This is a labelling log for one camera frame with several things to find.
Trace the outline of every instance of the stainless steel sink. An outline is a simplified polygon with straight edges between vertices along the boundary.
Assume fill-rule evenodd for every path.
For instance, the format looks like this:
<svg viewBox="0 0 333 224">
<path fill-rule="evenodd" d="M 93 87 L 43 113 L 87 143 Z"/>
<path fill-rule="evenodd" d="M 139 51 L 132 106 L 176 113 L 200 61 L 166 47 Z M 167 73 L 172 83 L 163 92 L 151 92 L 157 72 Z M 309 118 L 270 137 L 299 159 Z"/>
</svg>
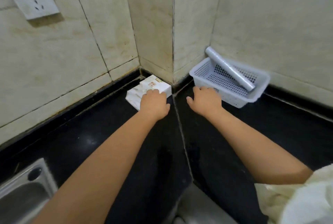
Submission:
<svg viewBox="0 0 333 224">
<path fill-rule="evenodd" d="M 0 224 L 26 224 L 58 187 L 43 158 L 0 186 Z"/>
</svg>

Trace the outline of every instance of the perforated basket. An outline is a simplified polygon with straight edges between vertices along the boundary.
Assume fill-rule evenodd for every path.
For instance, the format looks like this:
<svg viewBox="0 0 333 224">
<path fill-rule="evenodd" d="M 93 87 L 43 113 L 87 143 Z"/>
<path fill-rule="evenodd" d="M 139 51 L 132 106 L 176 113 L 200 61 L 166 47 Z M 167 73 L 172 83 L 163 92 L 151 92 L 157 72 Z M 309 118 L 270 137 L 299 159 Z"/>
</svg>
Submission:
<svg viewBox="0 0 333 224">
<path fill-rule="evenodd" d="M 267 87 L 270 76 L 264 71 L 242 63 L 229 59 L 227 61 L 247 77 L 255 85 L 255 89 L 248 92 L 210 58 L 205 58 L 194 66 L 189 74 L 193 77 L 197 87 L 213 87 L 223 101 L 237 108 L 245 106 L 248 102 L 255 102 Z"/>
</svg>

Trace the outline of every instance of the plastic bag roll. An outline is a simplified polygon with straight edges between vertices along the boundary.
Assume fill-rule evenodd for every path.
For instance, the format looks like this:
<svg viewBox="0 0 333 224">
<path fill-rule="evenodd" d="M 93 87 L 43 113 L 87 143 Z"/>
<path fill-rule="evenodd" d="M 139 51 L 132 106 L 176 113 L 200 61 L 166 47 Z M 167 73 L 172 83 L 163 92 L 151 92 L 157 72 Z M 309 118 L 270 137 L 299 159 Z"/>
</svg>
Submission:
<svg viewBox="0 0 333 224">
<path fill-rule="evenodd" d="M 225 61 L 223 57 L 219 53 L 217 53 L 212 47 L 208 47 L 205 52 L 211 60 L 221 66 L 223 70 L 229 73 L 246 90 L 252 91 L 255 88 L 254 84 L 250 80 L 248 80 L 248 78 L 246 78 L 236 68 L 234 68 L 227 61 Z"/>
</svg>

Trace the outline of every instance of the white tissue package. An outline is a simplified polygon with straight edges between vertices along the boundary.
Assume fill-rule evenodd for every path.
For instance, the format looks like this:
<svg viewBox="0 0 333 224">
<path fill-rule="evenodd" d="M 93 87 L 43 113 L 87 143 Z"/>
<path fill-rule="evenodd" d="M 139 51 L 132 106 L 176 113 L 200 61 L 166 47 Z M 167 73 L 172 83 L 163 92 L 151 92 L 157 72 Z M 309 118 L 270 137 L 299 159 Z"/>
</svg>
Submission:
<svg viewBox="0 0 333 224">
<path fill-rule="evenodd" d="M 139 85 L 133 87 L 131 90 L 127 91 L 126 100 L 136 109 L 140 110 L 140 102 L 142 96 L 148 90 L 158 89 L 159 92 L 165 92 L 167 97 L 171 96 L 171 85 L 163 82 L 155 75 L 151 75 L 148 78 L 142 80 Z"/>
</svg>

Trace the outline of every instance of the human arm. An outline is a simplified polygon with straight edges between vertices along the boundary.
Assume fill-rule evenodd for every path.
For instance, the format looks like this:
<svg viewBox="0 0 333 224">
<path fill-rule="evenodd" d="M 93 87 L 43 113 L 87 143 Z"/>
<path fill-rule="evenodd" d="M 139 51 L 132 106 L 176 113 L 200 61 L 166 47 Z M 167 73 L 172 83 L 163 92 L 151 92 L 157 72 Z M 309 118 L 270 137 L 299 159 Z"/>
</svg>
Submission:
<svg viewBox="0 0 333 224">
<path fill-rule="evenodd" d="M 187 103 L 217 128 L 258 183 L 302 184 L 312 175 L 289 152 L 223 109 L 213 88 L 194 87 L 194 100 L 187 97 Z"/>
<path fill-rule="evenodd" d="M 144 139 L 169 109 L 165 93 L 149 90 L 140 111 L 77 168 L 32 223 L 104 223 Z"/>
</svg>

